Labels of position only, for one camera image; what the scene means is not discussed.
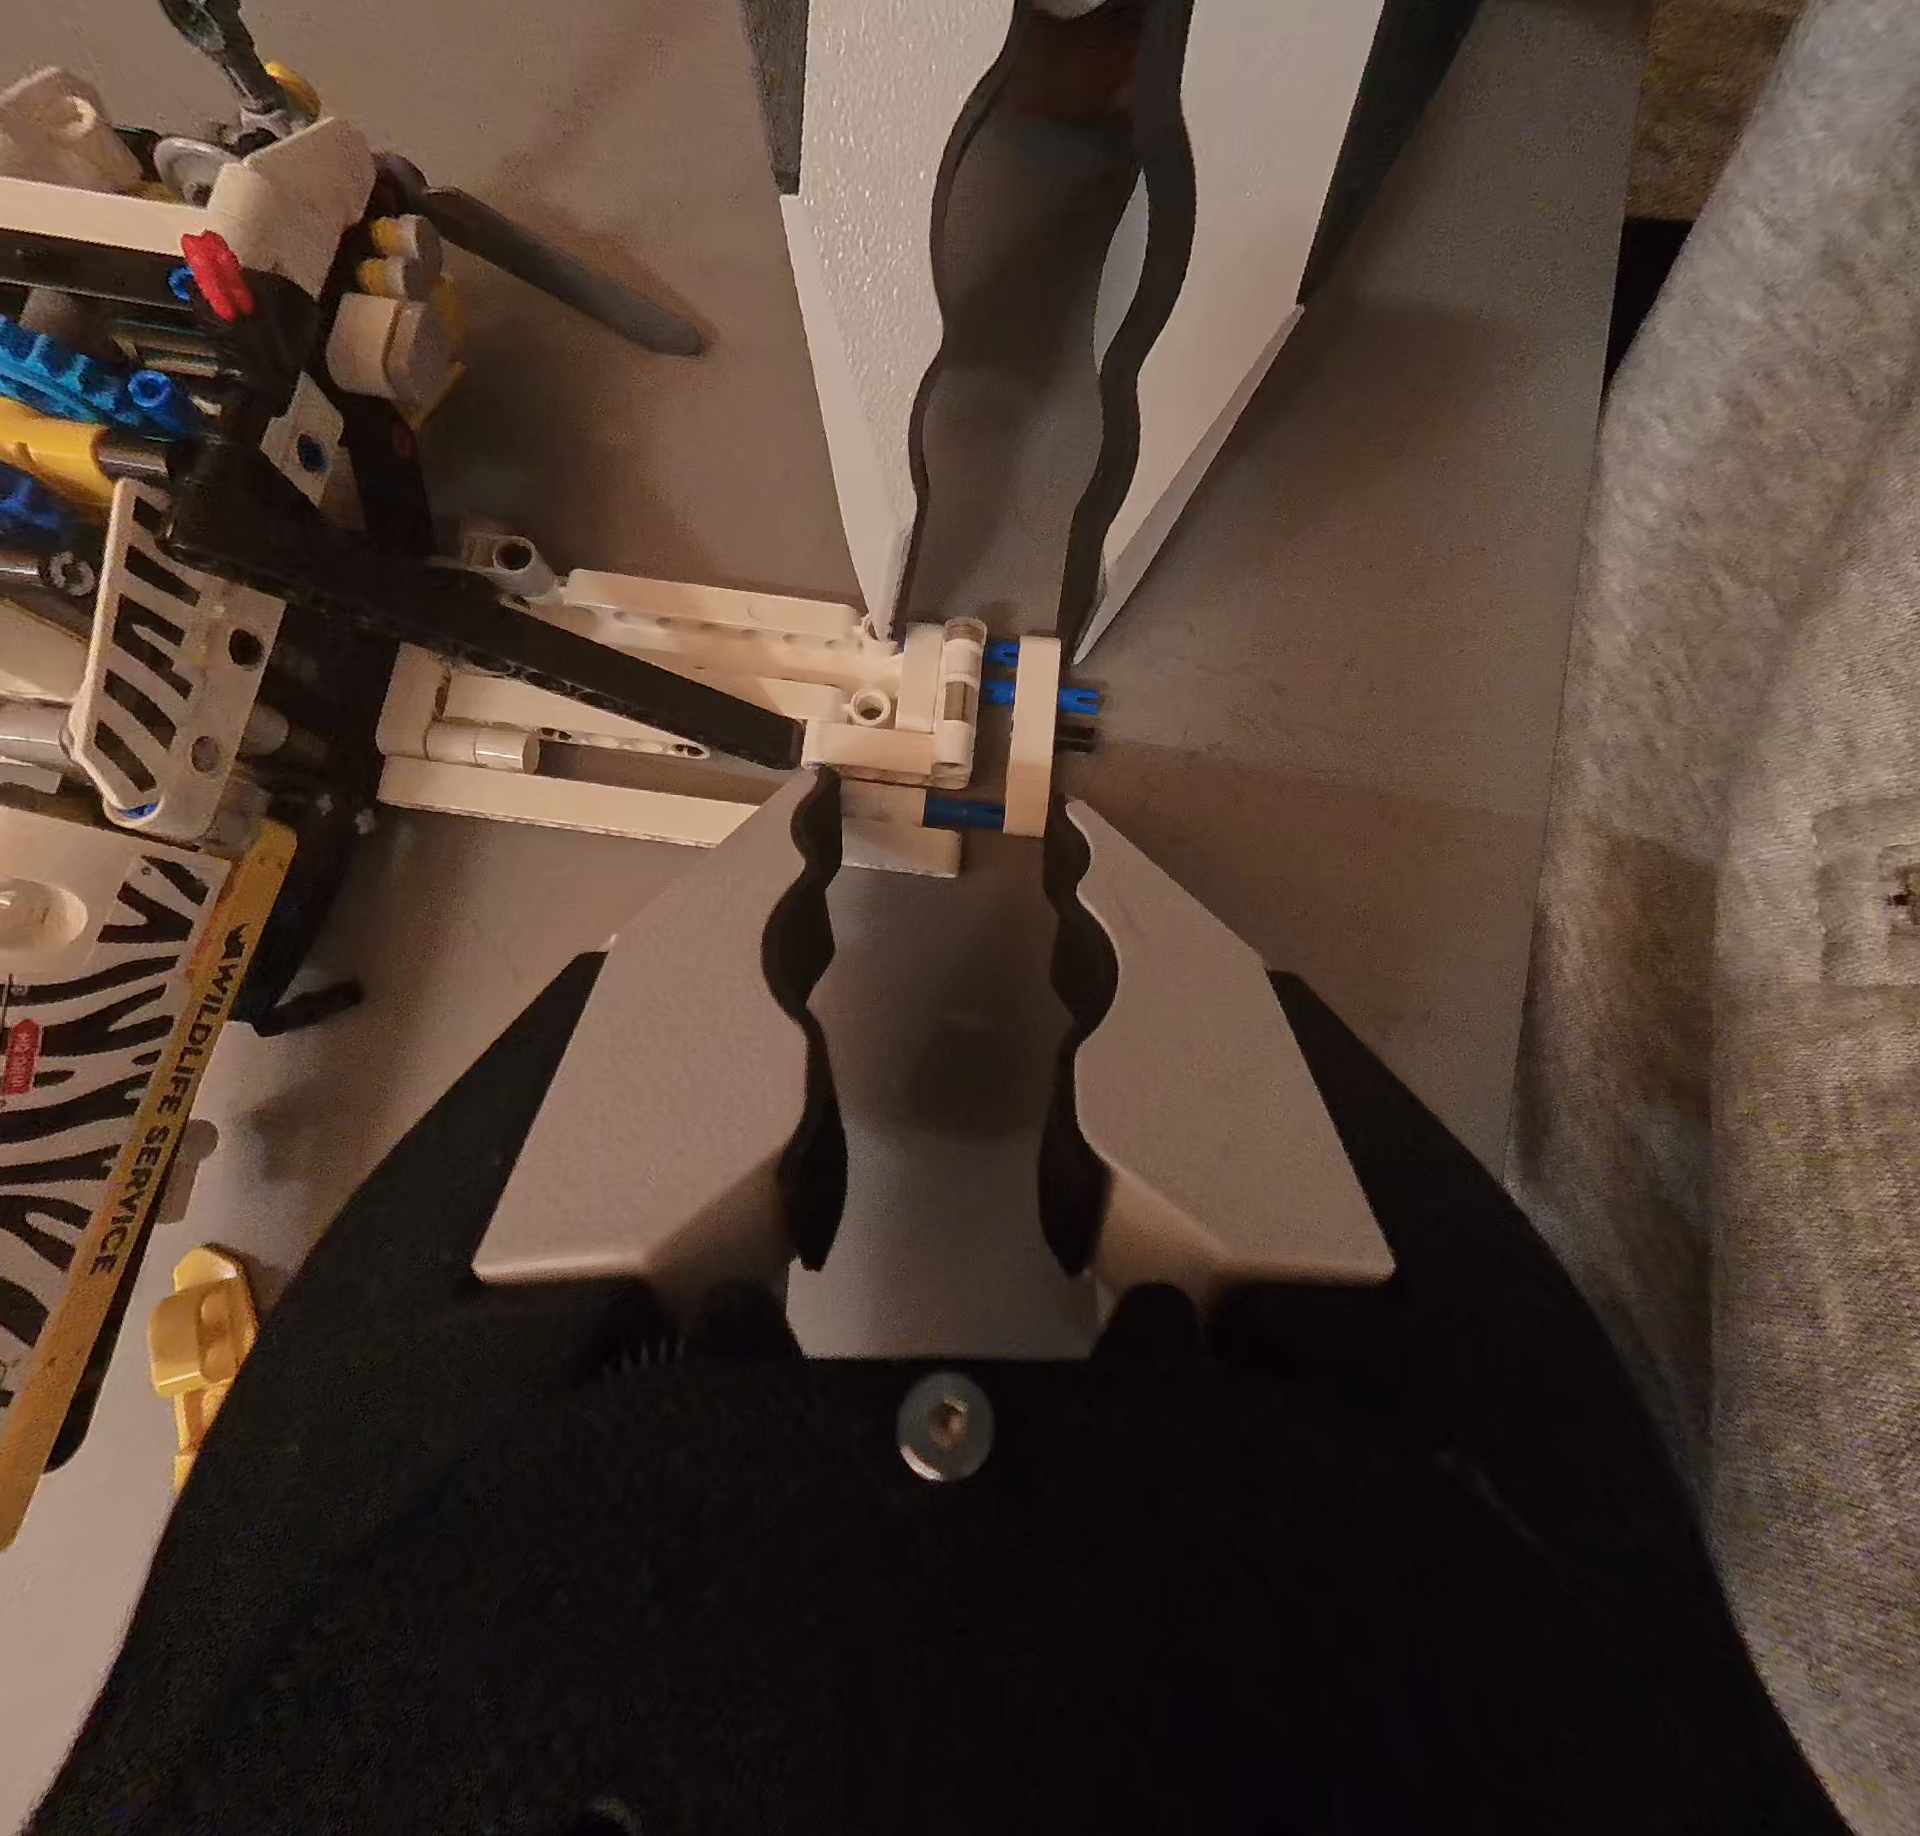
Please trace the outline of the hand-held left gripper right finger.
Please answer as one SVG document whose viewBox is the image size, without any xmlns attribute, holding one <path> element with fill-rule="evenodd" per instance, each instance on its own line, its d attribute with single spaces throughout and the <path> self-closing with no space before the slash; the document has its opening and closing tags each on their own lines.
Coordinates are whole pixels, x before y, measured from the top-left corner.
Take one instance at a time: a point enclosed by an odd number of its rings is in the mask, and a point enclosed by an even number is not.
<svg viewBox="0 0 1920 1836">
<path fill-rule="evenodd" d="M 1387 1285 L 1395 1254 L 1260 954 L 1083 801 L 1053 804 L 1042 885 L 1069 1021 L 1038 1148 L 1057 1264 L 1202 1311 Z"/>
</svg>

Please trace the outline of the grey sweatshirt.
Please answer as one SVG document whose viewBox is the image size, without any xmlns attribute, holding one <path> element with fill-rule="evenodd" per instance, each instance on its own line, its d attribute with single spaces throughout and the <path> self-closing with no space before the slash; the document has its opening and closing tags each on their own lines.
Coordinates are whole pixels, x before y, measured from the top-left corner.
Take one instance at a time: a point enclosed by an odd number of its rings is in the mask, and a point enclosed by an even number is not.
<svg viewBox="0 0 1920 1836">
<path fill-rule="evenodd" d="M 1506 1185 L 1916 1832 L 1918 0 L 1811 0 L 1606 401 Z"/>
</svg>

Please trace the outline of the zebra striped lego plane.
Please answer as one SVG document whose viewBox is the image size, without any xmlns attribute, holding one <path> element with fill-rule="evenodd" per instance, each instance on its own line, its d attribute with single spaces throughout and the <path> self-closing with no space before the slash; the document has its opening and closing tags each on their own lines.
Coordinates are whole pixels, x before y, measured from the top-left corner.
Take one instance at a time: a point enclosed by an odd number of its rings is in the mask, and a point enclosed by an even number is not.
<svg viewBox="0 0 1920 1836">
<path fill-rule="evenodd" d="M 752 808 L 538 774 L 542 747 L 828 768 L 871 866 L 937 873 L 982 624 L 444 539 L 420 435 L 466 372 L 460 250 L 641 351 L 691 318 L 371 138 L 242 0 L 157 0 L 226 78 L 203 136 L 91 80 L 5 90 L 5 1544 L 85 1442 L 225 1032 L 294 981 L 373 807 L 717 847 Z"/>
</svg>

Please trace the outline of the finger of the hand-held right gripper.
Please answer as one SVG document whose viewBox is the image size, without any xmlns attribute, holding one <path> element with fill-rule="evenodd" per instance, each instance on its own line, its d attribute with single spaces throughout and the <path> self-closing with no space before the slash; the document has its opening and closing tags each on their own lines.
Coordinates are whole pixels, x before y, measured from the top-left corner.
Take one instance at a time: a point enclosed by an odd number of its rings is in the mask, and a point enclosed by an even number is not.
<svg viewBox="0 0 1920 1836">
<path fill-rule="evenodd" d="M 948 201 L 1035 0 L 806 0 L 782 232 L 869 627 L 897 635 L 948 343 Z"/>
<path fill-rule="evenodd" d="M 1059 635 L 1084 665 L 1302 313 L 1388 0 L 1147 0 L 1136 184 L 1095 307 L 1100 435 Z"/>
</svg>

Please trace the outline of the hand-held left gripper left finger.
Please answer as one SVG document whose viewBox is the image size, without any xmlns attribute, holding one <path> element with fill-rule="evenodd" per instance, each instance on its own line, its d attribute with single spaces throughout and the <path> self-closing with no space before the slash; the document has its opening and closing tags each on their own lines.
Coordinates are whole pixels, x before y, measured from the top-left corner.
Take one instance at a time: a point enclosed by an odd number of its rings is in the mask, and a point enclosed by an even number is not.
<svg viewBox="0 0 1920 1836">
<path fill-rule="evenodd" d="M 825 1266 L 850 1146 L 813 1009 L 843 786 L 802 771 L 616 934 L 476 1257 L 497 1287 L 787 1287 Z"/>
</svg>

